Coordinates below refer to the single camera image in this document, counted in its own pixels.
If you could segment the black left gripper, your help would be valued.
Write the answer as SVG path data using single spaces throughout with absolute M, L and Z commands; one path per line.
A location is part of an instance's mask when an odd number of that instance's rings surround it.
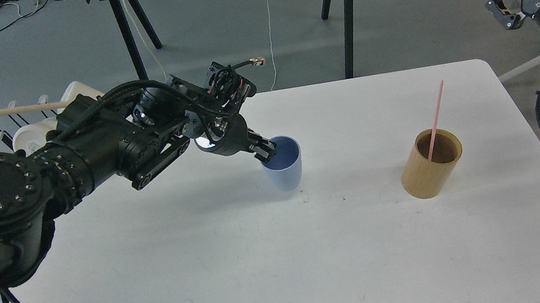
M 206 137 L 195 138 L 196 146 L 203 152 L 231 156 L 237 152 L 250 152 L 261 163 L 268 163 L 275 156 L 276 144 L 270 139 L 250 130 L 242 115 L 235 115 L 229 122 L 221 139 L 211 142 Z

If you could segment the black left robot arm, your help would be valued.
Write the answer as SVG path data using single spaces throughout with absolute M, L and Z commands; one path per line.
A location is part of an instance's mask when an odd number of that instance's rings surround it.
M 77 95 L 59 113 L 42 148 L 0 153 L 0 303 L 21 303 L 27 282 L 52 245 L 55 218 L 113 175 L 141 190 L 194 141 L 205 152 L 253 153 L 262 163 L 277 144 L 248 128 L 240 109 L 257 87 L 213 62 L 205 86 L 178 77 L 136 80 L 103 96 Z

